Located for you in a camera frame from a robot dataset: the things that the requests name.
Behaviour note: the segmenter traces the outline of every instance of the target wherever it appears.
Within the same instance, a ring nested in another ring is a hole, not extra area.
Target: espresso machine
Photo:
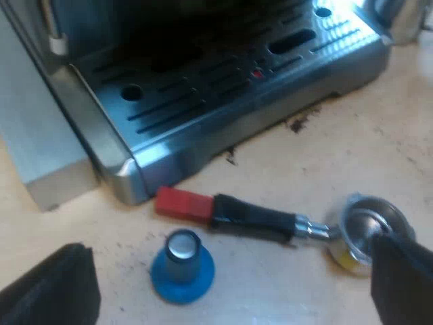
[[[0,4],[1,74],[11,75],[0,130],[42,209],[95,187],[95,174],[126,204],[149,200],[260,130],[373,81],[392,43],[351,1]]]

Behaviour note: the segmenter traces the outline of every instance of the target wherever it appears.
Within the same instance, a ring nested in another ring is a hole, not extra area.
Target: red plastic piece
[[[214,198],[162,186],[156,195],[155,210],[159,215],[209,223]]]
[[[261,72],[259,69],[256,69],[252,72],[252,75],[255,76],[257,79],[262,79],[265,77],[263,72]]]

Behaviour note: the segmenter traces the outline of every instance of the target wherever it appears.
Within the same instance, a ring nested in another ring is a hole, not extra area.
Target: blue tamper
[[[215,274],[212,256],[191,230],[177,230],[152,265],[156,292],[171,303],[191,303],[210,288]]]

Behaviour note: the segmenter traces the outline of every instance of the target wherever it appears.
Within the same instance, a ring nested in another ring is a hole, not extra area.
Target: drip tray
[[[148,196],[295,111],[373,80],[390,51],[351,9],[311,0],[268,1],[131,39],[73,66]]]

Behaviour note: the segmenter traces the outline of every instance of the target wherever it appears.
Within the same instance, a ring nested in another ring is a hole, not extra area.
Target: beige countertop
[[[352,192],[382,196],[433,248],[433,35],[393,49],[376,81],[328,100],[294,133],[285,123],[240,144],[237,166],[215,158],[178,188],[225,193],[322,221]],[[188,306],[153,292],[148,270],[177,228],[212,253],[210,291]],[[341,270],[316,248],[209,234],[126,207],[102,186],[50,213],[37,211],[0,140],[0,287],[68,242],[93,248],[102,295],[98,324],[379,324],[369,279]]]

